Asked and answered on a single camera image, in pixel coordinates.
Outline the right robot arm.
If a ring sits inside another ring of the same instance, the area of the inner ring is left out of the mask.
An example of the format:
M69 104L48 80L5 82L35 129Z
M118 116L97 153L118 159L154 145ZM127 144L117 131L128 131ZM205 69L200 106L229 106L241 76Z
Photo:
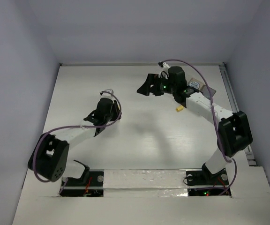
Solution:
M214 126L217 150L202 165L201 179L204 183L213 183L232 157L253 141L247 115L242 111L224 109L215 104L211 97L206 98L187 83L185 72L179 66L166 67L160 74L148 74L137 93L145 96L171 94L178 104Z

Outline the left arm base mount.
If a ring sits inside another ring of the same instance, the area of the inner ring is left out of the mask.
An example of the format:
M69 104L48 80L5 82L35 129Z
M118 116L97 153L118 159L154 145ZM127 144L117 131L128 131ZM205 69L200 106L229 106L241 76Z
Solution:
M59 195L62 197L103 197L104 170L91 170L86 164L74 160L84 167L79 178L65 177L61 181Z

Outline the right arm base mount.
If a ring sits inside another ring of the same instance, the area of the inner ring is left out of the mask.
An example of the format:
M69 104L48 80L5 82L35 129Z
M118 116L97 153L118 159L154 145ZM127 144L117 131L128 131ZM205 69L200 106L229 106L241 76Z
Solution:
M202 170L189 170L183 183L187 186L188 196L231 196L226 169L209 180L204 177Z

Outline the yellow marker cap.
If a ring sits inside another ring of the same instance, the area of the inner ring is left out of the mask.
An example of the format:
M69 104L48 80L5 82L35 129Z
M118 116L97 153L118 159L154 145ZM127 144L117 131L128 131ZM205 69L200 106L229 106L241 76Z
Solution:
M182 111L184 109L184 107L182 106L182 105L180 105L180 106L178 106L177 108L176 108L176 112L180 112L180 111Z

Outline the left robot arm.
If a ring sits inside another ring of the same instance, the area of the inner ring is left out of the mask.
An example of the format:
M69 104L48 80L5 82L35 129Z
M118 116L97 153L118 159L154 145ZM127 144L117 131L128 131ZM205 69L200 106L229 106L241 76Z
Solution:
M66 169L68 152L96 137L120 118L120 102L112 97L101 97L96 109L80 125L58 127L43 133L28 161L28 168L41 182L57 181Z

